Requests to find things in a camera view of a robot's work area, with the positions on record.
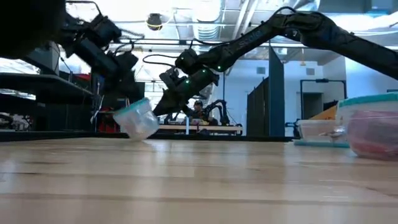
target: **teal container lid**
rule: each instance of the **teal container lid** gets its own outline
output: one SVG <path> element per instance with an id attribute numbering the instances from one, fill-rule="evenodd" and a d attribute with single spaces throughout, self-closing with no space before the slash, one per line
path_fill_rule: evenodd
<path id="1" fill-rule="evenodd" d="M 398 101 L 398 93 L 387 93 L 374 96 L 360 96 L 347 100 L 340 101 L 338 107 L 342 108 L 345 106 L 360 105 L 365 103 L 380 103 L 380 102 L 391 102 Z"/>
<path id="2" fill-rule="evenodd" d="M 338 148 L 349 148 L 348 143 L 343 142 L 311 142 L 302 139 L 294 140 L 295 146 L 312 146 L 312 147 L 338 147 Z"/>
<path id="3" fill-rule="evenodd" d="M 115 112 L 114 116 L 127 113 L 128 111 L 133 110 L 134 108 L 136 108 L 139 105 L 142 105 L 144 103 L 147 103 L 148 101 L 149 101 L 148 98 L 143 98 L 137 102 L 134 102 L 133 104 L 130 104 L 130 106 L 128 106 L 128 107 L 118 110 L 117 112 Z"/>

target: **ceiling duct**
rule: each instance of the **ceiling duct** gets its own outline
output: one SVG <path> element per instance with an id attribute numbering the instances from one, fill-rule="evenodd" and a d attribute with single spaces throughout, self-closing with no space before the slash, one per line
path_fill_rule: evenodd
<path id="1" fill-rule="evenodd" d="M 199 40 L 218 40 L 220 26 L 214 23 L 222 18 L 224 0 L 195 0 L 193 8 L 193 21 L 201 22 L 193 26 L 193 34 Z"/>

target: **desk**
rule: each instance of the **desk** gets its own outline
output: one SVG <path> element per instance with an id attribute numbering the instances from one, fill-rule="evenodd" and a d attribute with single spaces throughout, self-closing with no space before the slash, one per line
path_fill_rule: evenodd
<path id="1" fill-rule="evenodd" d="M 164 125 L 161 124 L 159 127 L 160 130 L 172 130 L 172 131 L 186 131 L 187 127 L 185 125 Z M 238 126 L 206 126 L 206 125 L 190 125 L 190 131 L 200 131 L 202 129 L 207 129 L 209 131 L 217 132 L 226 132 L 226 133 L 236 133 L 242 132 L 243 128 Z"/>
<path id="2" fill-rule="evenodd" d="M 292 143 L 0 143 L 4 224 L 396 224 L 398 164 Z"/>

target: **white wall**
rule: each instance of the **white wall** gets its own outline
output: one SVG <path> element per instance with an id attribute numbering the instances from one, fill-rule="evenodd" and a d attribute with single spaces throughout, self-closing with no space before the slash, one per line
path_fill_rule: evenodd
<path id="1" fill-rule="evenodd" d="M 398 89 L 398 81 L 345 58 L 348 98 L 386 93 Z"/>
<path id="2" fill-rule="evenodd" d="M 266 75 L 258 75 L 257 67 L 265 67 Z M 314 68 L 315 75 L 306 75 L 306 68 Z M 225 100 L 228 102 L 228 111 L 230 115 L 246 127 L 246 111 L 248 94 L 262 82 L 262 79 L 268 76 L 267 60 L 238 60 L 235 63 L 231 73 L 226 77 Z M 306 66 L 300 66 L 300 62 L 288 62 L 284 67 L 285 72 L 285 122 L 295 121 L 299 114 L 297 110 L 297 93 L 300 91 L 301 79 L 323 78 L 323 70 L 316 62 L 306 62 Z M 220 79 L 220 85 L 215 89 L 215 98 L 223 98 L 223 79 Z M 304 83 L 304 92 L 323 92 L 323 85 L 317 83 Z M 287 128 L 287 136 L 292 135 L 291 128 Z"/>
<path id="3" fill-rule="evenodd" d="M 329 80 L 346 80 L 345 57 L 338 57 L 323 66 L 323 77 Z M 323 102 L 344 99 L 344 88 L 341 82 L 325 83 L 323 85 Z"/>

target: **person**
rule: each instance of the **person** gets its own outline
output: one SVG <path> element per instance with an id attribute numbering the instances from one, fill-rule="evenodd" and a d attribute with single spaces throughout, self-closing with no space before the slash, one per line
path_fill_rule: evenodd
<path id="1" fill-rule="evenodd" d="M 203 111 L 203 102 L 196 100 L 193 104 L 193 110 L 188 114 L 190 122 L 194 119 L 200 119 L 209 122 L 209 125 L 218 125 L 218 121 Z"/>

